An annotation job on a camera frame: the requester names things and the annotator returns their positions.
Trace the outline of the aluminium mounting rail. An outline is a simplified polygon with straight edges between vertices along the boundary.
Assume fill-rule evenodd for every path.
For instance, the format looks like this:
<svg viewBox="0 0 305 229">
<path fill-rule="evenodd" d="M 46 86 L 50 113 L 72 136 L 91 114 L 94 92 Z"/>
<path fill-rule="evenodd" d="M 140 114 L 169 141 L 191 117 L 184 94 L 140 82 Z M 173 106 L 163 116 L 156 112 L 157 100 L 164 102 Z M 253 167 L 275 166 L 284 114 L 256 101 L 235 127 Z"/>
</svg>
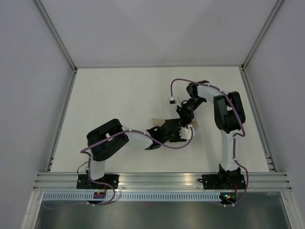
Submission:
<svg viewBox="0 0 305 229">
<path fill-rule="evenodd" d="M 214 173 L 118 173 L 113 184 L 127 192 L 200 192 L 214 191 Z M 74 191 L 81 180 L 76 173 L 38 173 L 32 185 L 35 191 Z M 243 185 L 249 192 L 291 191 L 288 175 L 282 172 L 250 172 L 244 176 Z"/>
</svg>

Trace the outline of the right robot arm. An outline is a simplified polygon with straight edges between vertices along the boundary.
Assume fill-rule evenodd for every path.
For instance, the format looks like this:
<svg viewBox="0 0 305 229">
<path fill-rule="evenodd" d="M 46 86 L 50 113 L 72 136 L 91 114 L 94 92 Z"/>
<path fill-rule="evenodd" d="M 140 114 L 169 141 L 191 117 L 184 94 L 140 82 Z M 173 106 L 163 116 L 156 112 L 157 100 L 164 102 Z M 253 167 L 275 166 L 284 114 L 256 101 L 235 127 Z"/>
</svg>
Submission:
<svg viewBox="0 0 305 229">
<path fill-rule="evenodd" d="M 237 161 L 237 143 L 239 137 L 245 136 L 245 113 L 240 94 L 236 91 L 226 93 L 211 85 L 208 81 L 189 83 L 186 90 L 190 98 L 177 106 L 177 113 L 182 119 L 181 124 L 189 125 L 194 119 L 194 111 L 203 102 L 213 104 L 214 121 L 221 132 L 222 157 L 219 171 L 214 177 L 222 188 L 229 188 L 233 184 L 245 184 L 241 170 L 247 170 Z"/>
</svg>

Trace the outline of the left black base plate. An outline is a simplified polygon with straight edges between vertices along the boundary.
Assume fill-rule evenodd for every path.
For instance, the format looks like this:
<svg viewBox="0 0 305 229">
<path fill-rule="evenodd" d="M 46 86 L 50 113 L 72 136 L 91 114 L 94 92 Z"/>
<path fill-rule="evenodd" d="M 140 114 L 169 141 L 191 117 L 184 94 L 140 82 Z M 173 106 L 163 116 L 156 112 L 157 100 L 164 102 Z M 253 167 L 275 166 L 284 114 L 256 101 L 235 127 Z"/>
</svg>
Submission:
<svg viewBox="0 0 305 229">
<path fill-rule="evenodd" d="M 77 189 L 114 189 L 118 188 L 119 175 L 106 174 L 101 179 L 92 182 L 87 174 L 78 175 Z"/>
</svg>

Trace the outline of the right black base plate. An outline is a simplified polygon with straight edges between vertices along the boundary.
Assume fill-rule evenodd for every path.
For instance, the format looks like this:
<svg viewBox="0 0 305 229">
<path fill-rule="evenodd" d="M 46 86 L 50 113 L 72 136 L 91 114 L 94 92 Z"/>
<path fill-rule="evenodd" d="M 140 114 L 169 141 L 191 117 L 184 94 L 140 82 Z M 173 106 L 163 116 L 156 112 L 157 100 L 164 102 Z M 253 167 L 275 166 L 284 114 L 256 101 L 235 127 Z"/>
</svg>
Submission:
<svg viewBox="0 0 305 229">
<path fill-rule="evenodd" d="M 246 188 L 246 182 L 243 175 L 202 175 L 197 181 L 203 185 L 204 190 L 243 190 Z"/>
</svg>

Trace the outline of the right aluminium frame post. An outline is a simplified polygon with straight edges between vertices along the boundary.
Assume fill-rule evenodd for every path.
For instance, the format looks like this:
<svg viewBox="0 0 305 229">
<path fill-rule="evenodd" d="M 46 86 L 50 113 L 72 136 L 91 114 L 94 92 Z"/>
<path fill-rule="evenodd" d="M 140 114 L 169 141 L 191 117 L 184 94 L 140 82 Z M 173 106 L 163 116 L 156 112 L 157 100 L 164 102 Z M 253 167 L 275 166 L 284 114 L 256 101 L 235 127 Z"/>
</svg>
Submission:
<svg viewBox="0 0 305 229">
<path fill-rule="evenodd" d="M 241 64 L 241 69 L 244 71 L 248 64 L 250 63 L 254 53 L 256 52 L 257 48 L 259 47 L 261 41 L 263 40 L 264 36 L 266 35 L 267 31 L 269 30 L 270 26 L 272 25 L 273 21 L 275 20 L 278 12 L 280 11 L 281 7 L 285 3 L 285 0 L 277 0 L 272 7 L 270 13 L 268 14 L 262 28 L 260 29 L 253 45 L 251 46 L 244 62 Z"/>
</svg>

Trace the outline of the left aluminium frame post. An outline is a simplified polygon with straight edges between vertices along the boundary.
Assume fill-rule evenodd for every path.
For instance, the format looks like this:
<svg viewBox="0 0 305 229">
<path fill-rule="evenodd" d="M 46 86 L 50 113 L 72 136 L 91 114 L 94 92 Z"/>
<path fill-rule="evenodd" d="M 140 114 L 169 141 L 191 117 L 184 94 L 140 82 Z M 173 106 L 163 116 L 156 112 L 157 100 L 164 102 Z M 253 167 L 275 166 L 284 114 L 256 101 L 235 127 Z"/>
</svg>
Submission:
<svg viewBox="0 0 305 229">
<path fill-rule="evenodd" d="M 64 42 L 62 41 L 57 29 L 54 26 L 54 23 L 49 15 L 49 13 L 47 12 L 43 2 L 41 0 L 33 0 L 32 1 L 33 4 L 35 5 L 38 13 L 40 14 L 41 18 L 43 19 L 44 23 L 46 24 L 48 30 L 50 31 L 53 39 L 55 40 L 57 46 L 59 47 L 65 61 L 68 63 L 68 65 L 70 66 L 70 68 L 72 69 L 72 71 L 75 73 L 77 72 L 77 67 L 74 63 L 74 61 L 72 60 Z"/>
</svg>

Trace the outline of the beige cloth napkin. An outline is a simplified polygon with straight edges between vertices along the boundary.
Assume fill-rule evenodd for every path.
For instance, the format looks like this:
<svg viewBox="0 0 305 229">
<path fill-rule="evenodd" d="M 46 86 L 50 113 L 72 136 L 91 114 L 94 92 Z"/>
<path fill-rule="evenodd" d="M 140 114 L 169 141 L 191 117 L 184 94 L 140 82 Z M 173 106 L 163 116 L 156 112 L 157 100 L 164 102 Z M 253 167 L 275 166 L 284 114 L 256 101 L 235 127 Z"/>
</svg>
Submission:
<svg viewBox="0 0 305 229">
<path fill-rule="evenodd" d="M 165 119 L 160 119 L 160 118 L 152 118 L 152 124 L 154 126 L 162 126 L 165 123 Z M 191 125 L 193 126 L 194 130 L 199 129 L 199 125 L 196 121 L 192 121 Z"/>
</svg>

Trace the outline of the aluminium frame post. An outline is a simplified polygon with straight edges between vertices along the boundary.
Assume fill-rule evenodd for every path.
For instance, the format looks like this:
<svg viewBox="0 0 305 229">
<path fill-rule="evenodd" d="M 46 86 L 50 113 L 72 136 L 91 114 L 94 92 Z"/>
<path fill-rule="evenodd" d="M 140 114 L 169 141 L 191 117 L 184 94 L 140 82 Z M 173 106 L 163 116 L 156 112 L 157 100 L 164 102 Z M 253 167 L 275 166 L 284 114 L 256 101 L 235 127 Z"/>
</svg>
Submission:
<svg viewBox="0 0 305 229">
<path fill-rule="evenodd" d="M 50 31 L 53 39 L 55 40 L 57 46 L 59 47 L 65 61 L 68 63 L 68 65 L 70 66 L 70 68 L 72 69 L 72 71 L 75 73 L 77 72 L 77 67 L 74 63 L 74 61 L 72 60 L 64 42 L 62 41 L 57 29 L 54 26 L 54 23 L 49 15 L 49 13 L 47 12 L 43 2 L 41 0 L 33 0 L 32 1 L 33 4 L 35 5 L 38 13 L 40 14 L 41 18 L 43 19 L 44 23 L 46 24 L 48 30 Z"/>
<path fill-rule="evenodd" d="M 253 45 L 251 46 L 244 62 L 241 64 L 241 69 L 244 71 L 248 64 L 250 63 L 254 53 L 256 52 L 257 48 L 259 47 L 261 41 L 263 40 L 264 36 L 266 35 L 267 31 L 269 30 L 270 26 L 272 25 L 273 21 L 275 20 L 278 12 L 280 11 L 281 7 L 285 3 L 285 0 L 277 0 L 272 7 L 270 13 L 268 14 L 262 28 L 260 29 Z"/>
</svg>

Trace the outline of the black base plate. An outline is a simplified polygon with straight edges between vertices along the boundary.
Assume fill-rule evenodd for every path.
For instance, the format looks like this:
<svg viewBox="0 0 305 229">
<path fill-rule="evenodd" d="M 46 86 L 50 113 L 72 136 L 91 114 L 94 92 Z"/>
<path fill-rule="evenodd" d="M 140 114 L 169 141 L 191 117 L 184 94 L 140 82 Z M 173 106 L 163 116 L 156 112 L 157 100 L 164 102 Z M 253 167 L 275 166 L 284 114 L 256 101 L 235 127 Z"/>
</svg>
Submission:
<svg viewBox="0 0 305 229">
<path fill-rule="evenodd" d="M 106 174 L 101 179 L 92 182 L 87 174 L 78 175 L 77 189 L 114 189 L 118 188 L 119 175 Z"/>
<path fill-rule="evenodd" d="M 202 175 L 197 181 L 203 185 L 204 190 L 243 190 L 246 188 L 246 182 L 243 175 Z"/>
</svg>

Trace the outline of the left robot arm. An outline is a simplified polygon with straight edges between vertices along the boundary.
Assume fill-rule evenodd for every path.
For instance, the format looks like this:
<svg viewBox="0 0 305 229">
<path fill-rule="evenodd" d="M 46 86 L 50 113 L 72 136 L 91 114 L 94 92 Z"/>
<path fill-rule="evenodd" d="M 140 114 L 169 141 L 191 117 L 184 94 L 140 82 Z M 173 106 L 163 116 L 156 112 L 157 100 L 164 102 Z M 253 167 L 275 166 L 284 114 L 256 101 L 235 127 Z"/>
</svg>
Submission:
<svg viewBox="0 0 305 229">
<path fill-rule="evenodd" d="M 144 131 L 129 129 L 118 119 L 112 119 L 87 134 L 87 148 L 82 152 L 90 155 L 87 183 L 94 189 L 104 184 L 106 160 L 124 146 L 135 146 L 144 150 L 155 150 L 168 142 L 185 142 L 181 136 L 178 119 L 165 121 Z"/>
</svg>

